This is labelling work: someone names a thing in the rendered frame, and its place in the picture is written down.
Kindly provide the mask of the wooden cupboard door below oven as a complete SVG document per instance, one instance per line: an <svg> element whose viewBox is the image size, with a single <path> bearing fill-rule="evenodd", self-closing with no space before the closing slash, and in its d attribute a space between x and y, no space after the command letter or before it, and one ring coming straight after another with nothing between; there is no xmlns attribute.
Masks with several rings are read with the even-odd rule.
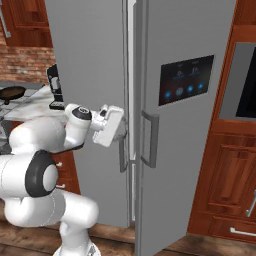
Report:
<svg viewBox="0 0 256 256"><path fill-rule="evenodd" d="M212 134L198 182L198 210L244 217L255 178L256 137Z"/></svg>

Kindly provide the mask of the wooden drawer run under worktop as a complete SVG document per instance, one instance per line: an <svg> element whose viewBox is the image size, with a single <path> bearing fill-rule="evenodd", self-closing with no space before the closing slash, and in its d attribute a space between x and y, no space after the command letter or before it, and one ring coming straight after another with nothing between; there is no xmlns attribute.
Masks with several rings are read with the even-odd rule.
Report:
<svg viewBox="0 0 256 256"><path fill-rule="evenodd" d="M52 157L59 173L57 187L62 190L80 194L73 152L55 153Z"/></svg>

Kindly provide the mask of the black frying pan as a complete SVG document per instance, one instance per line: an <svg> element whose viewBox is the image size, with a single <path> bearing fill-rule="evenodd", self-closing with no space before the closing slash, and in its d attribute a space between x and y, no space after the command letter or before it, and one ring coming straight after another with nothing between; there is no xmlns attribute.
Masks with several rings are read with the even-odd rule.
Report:
<svg viewBox="0 0 256 256"><path fill-rule="evenodd" d="M0 90L0 99L8 105L11 100L19 99L24 96L26 89L23 86L11 86Z"/></svg>

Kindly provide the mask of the grey built-in oven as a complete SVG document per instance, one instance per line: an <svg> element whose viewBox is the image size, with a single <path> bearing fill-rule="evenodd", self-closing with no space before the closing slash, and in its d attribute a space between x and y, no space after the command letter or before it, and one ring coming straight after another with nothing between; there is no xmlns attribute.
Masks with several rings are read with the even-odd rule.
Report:
<svg viewBox="0 0 256 256"><path fill-rule="evenodd" d="M255 121L255 118L236 116L255 48L256 43L238 42L235 44L228 80L218 116L219 119Z"/></svg>

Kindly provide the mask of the wooden wall cupboard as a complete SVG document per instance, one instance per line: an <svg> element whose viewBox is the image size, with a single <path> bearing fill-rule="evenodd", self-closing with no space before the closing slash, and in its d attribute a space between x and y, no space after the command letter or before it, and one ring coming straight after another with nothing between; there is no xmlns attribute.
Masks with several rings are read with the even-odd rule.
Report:
<svg viewBox="0 0 256 256"><path fill-rule="evenodd" d="M0 0L0 25L8 46L53 47L45 0Z"/></svg>

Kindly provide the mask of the grey stove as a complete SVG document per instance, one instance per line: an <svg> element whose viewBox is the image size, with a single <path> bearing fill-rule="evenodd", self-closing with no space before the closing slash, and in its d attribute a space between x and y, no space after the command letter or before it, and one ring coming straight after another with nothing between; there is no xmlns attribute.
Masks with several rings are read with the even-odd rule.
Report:
<svg viewBox="0 0 256 256"><path fill-rule="evenodd" d="M13 109L17 108L21 103L25 102L36 91L41 89L44 84L31 82L0 81L0 90L13 86L22 86L26 89L26 91L21 98L12 100L8 105L5 105L4 101L0 99L0 155L9 154L11 151L8 144L8 136L11 132L12 122L5 120L4 117Z"/></svg>

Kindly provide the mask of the grey fridge door with screen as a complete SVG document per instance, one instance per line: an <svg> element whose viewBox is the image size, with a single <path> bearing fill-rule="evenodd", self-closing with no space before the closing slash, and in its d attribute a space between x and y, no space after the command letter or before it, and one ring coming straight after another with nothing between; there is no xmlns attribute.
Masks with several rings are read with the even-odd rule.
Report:
<svg viewBox="0 0 256 256"><path fill-rule="evenodd" d="M185 235L236 0L137 0L135 256ZM150 122L160 116L157 164Z"/></svg>

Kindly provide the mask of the black coffee machine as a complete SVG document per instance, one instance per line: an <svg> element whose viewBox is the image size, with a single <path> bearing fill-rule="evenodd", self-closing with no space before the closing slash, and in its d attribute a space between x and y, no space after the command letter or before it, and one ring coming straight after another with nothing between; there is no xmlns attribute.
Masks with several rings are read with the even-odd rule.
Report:
<svg viewBox="0 0 256 256"><path fill-rule="evenodd" d="M51 93L54 100L49 104L49 108L52 110L64 110L64 101L60 85L60 79L58 75L57 64L52 65L46 70L48 82L50 85Z"/></svg>

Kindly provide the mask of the wooden drawer front below oven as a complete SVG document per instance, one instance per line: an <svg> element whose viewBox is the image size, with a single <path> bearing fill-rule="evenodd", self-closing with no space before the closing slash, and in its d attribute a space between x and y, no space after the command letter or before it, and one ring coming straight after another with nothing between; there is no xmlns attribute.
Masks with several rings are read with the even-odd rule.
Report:
<svg viewBox="0 0 256 256"><path fill-rule="evenodd" d="M256 244L256 237L233 234L230 232L230 227L234 227L239 231L256 233L256 222L224 217L213 217L209 229L209 235L221 239L229 239Z"/></svg>

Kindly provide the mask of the wooden cupboard above oven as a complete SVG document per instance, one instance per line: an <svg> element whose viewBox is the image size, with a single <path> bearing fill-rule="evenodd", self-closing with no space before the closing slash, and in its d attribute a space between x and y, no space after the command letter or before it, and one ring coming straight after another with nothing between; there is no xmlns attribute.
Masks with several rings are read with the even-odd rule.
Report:
<svg viewBox="0 0 256 256"><path fill-rule="evenodd" d="M256 25L256 0L238 0L235 25Z"/></svg>

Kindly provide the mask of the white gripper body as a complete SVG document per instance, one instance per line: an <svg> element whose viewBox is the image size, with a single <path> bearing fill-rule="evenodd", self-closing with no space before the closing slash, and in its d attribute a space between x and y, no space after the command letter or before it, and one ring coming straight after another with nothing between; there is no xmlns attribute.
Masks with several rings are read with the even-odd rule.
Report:
<svg viewBox="0 0 256 256"><path fill-rule="evenodd" d="M117 106L103 105L98 112L93 111L93 142L104 147L109 147L123 116L124 110Z"/></svg>

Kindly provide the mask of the grey fridge door plain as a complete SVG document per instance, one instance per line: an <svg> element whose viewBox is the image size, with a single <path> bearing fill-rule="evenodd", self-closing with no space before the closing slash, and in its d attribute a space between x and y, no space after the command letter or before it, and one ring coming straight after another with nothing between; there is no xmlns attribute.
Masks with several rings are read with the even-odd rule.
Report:
<svg viewBox="0 0 256 256"><path fill-rule="evenodd" d="M64 102L97 111L128 108L127 0L45 0ZM116 135L127 130L122 121ZM98 222L130 225L129 174L120 172L119 141L91 137L73 152L81 194L99 205Z"/></svg>

